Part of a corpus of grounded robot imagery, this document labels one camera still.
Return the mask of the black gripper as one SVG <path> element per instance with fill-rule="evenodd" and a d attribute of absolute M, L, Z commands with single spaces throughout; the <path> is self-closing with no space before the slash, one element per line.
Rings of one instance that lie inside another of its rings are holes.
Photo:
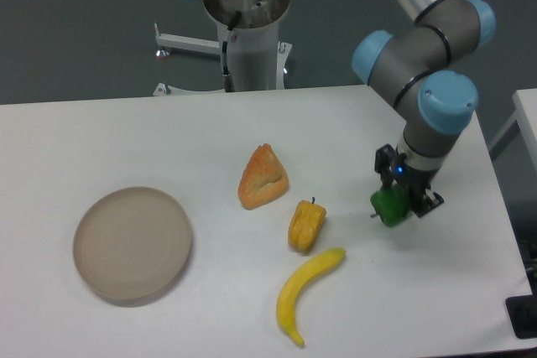
<path fill-rule="evenodd" d="M 396 149 L 385 144 L 375 152 L 374 171 L 380 176 L 381 189 L 389 189 L 396 180 L 407 189 L 411 210 L 419 218 L 444 203 L 443 197 L 430 188 L 440 167 L 440 158 L 418 153 L 405 139 L 399 140 Z"/>

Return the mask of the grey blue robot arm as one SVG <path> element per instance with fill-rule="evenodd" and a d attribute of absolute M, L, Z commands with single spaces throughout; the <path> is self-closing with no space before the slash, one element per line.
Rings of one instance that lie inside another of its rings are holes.
<path fill-rule="evenodd" d="M 485 45 L 496 18 L 482 0 L 398 0 L 413 21 L 406 34 L 378 30 L 356 47 L 352 69 L 405 122 L 396 146 L 375 153 L 381 188 L 372 195 L 387 226 L 423 216 L 442 204 L 430 185 L 478 103 L 474 84 L 452 62 Z M 217 27 L 216 52 L 227 92 L 273 90 L 279 22 L 290 0 L 203 0 Z"/>

